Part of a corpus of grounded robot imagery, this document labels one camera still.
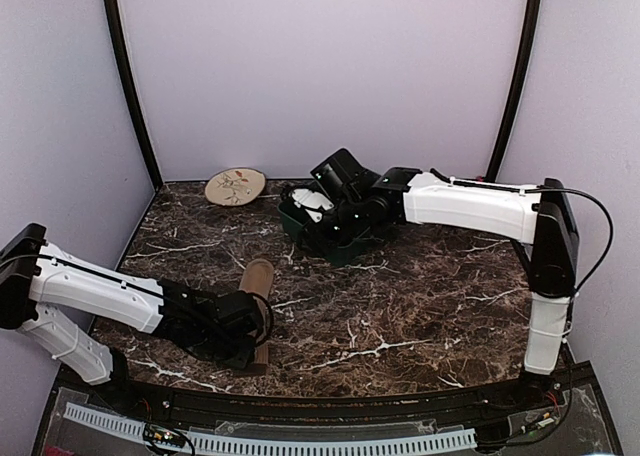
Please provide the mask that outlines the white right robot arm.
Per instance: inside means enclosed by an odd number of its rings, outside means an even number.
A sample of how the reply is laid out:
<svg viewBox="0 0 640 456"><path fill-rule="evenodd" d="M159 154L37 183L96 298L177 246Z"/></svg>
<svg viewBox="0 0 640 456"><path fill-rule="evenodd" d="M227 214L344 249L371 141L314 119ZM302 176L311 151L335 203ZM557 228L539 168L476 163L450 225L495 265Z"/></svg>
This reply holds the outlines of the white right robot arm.
<svg viewBox="0 0 640 456"><path fill-rule="evenodd" d="M550 375L570 332L571 308L585 281L577 276L579 233L573 190L548 178L505 185L446 176L436 169L393 167L378 174L345 148L312 172L308 185L284 191L285 233L335 266L360 255L393 224L437 224L493 233L514 242L527 274L532 310L524 356L527 374L510 389L521 410L549 392Z"/></svg>

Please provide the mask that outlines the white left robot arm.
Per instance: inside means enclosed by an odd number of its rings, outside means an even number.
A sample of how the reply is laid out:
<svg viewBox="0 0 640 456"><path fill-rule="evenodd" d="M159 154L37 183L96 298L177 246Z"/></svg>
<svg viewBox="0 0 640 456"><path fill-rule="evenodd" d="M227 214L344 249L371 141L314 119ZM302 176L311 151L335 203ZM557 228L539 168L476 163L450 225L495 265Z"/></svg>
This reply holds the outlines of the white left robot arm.
<svg viewBox="0 0 640 456"><path fill-rule="evenodd" d="M93 340L60 307L166 340L192 357L244 370L271 335L272 264L250 262L239 290L217 296L170 280L134 277L83 261L28 224L1 250L1 326L40 344L120 412L141 403L125 356Z"/></svg>

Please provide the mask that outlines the brown ribbed sock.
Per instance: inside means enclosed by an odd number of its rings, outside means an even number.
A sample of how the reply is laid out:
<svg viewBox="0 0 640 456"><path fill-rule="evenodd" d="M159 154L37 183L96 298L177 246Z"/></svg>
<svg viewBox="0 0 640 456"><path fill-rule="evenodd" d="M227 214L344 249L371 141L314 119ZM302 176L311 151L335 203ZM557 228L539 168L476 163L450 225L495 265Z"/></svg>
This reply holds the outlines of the brown ribbed sock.
<svg viewBox="0 0 640 456"><path fill-rule="evenodd" d="M243 375L265 376L268 372L269 351L266 336L267 330L271 327L271 321L266 301L269 299L273 280L273 265L266 259L258 258L248 263L240 281L239 289L241 291L257 295L255 301L264 321L263 329L254 333L256 340L261 342L261 345L254 350L254 360L242 372Z"/></svg>

